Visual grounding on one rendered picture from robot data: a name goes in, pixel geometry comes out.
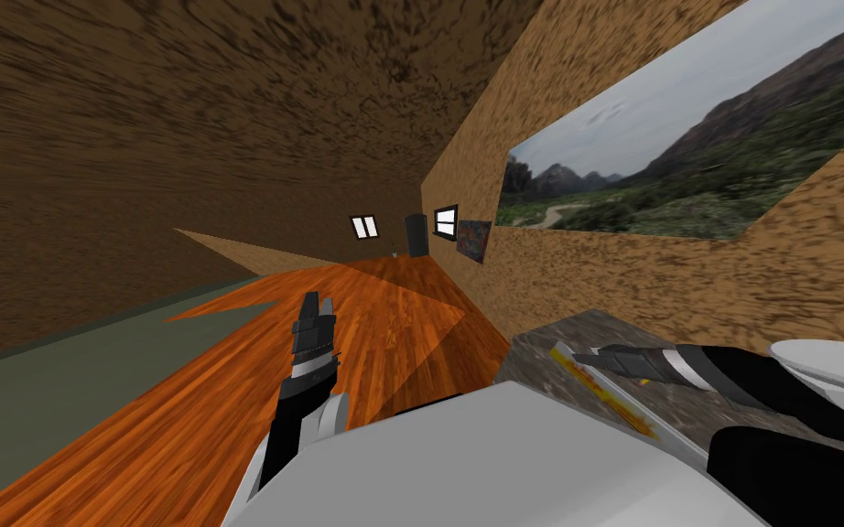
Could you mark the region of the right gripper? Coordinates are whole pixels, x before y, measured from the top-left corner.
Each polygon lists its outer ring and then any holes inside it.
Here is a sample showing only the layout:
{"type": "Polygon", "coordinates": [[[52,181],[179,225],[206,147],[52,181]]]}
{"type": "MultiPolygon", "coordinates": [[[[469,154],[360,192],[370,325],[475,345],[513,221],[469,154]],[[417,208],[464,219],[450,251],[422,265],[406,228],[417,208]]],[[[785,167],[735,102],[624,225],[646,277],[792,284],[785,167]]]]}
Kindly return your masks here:
{"type": "Polygon", "coordinates": [[[612,371],[622,377],[671,383],[675,371],[662,348],[642,348],[612,344],[595,353],[573,353],[573,360],[594,369],[612,371]]]}

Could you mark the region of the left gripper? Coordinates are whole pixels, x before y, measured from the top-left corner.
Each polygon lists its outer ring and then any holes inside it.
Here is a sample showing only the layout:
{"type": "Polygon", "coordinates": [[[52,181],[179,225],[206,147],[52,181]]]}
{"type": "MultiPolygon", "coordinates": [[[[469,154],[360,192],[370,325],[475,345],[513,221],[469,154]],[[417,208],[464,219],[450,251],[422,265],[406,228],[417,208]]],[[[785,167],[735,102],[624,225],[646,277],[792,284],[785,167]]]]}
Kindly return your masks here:
{"type": "Polygon", "coordinates": [[[336,316],[333,301],[317,291],[307,292],[301,306],[301,319],[293,326],[294,360],[312,360],[333,351],[336,316]]]}

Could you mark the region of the dark door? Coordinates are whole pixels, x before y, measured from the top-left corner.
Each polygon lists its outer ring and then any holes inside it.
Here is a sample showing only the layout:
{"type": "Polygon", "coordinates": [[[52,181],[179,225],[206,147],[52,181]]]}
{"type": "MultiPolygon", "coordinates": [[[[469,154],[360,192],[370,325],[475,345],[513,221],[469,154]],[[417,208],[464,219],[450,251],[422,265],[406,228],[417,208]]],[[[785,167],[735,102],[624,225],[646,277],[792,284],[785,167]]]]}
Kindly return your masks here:
{"type": "Polygon", "coordinates": [[[405,218],[406,243],[411,258],[429,255],[427,239],[427,216],[415,213],[405,218]]]}

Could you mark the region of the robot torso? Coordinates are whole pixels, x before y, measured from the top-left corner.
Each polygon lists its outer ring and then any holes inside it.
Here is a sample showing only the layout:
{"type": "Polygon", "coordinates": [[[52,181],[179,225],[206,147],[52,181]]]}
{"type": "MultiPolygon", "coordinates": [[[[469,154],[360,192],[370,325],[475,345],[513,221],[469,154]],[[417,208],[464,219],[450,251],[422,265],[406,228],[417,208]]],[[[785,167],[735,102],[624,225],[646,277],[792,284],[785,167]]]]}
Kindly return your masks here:
{"type": "Polygon", "coordinates": [[[653,439],[503,382],[346,430],[335,394],[268,482],[257,449],[222,527],[769,527],[653,439]]]}

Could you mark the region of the large window with mountain view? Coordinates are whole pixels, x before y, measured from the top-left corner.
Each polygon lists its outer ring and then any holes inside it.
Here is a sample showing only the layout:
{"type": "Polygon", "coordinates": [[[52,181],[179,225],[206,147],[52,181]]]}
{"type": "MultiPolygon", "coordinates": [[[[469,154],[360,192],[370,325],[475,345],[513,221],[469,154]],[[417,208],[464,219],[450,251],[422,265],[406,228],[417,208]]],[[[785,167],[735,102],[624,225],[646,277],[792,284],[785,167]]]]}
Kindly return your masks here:
{"type": "Polygon", "coordinates": [[[844,149],[844,0],[745,0],[514,147],[495,224],[728,240],[844,149]]]}

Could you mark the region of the colourful wall picture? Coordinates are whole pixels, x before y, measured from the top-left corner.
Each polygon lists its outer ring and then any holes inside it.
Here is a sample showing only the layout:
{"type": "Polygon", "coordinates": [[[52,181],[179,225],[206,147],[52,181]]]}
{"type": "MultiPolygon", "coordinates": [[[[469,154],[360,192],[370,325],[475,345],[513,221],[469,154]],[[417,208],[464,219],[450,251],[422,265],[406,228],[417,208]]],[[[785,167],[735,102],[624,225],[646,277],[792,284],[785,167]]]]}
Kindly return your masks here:
{"type": "Polygon", "coordinates": [[[457,252],[477,264],[483,264],[491,228],[490,221],[460,220],[457,227],[457,252]]]}

